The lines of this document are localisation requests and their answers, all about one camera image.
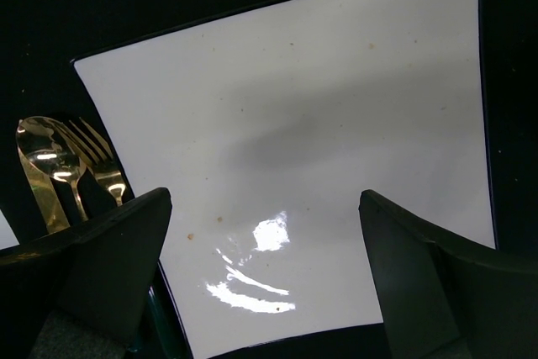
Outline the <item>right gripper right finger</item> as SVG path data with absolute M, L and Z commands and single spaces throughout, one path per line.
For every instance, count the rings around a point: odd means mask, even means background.
M 537 264 L 366 190 L 361 229 L 394 358 L 535 358 Z

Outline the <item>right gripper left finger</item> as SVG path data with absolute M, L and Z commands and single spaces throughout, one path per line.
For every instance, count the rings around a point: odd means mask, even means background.
M 58 306 L 124 346 L 137 334 L 171 218 L 156 188 L 82 224 L 1 251 L 1 356 L 25 358 Z

